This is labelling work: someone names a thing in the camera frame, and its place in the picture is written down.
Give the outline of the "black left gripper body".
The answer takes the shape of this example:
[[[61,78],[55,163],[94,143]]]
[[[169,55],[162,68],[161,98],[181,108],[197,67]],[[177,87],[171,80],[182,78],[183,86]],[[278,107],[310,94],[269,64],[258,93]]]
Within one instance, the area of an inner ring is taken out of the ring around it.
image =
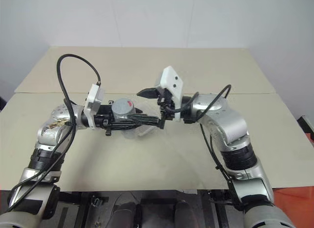
[[[94,115],[95,126],[105,130],[106,136],[111,136],[113,123],[115,122],[112,105],[101,105]]]

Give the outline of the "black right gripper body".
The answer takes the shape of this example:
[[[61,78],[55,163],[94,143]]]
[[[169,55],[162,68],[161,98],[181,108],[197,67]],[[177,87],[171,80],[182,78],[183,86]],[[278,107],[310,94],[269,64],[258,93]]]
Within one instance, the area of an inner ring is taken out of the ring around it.
[[[161,110],[167,110],[172,112],[172,120],[175,118],[175,104],[172,101],[172,94],[171,92],[164,88],[159,94],[159,97],[157,99],[157,104],[159,105],[159,109]]]

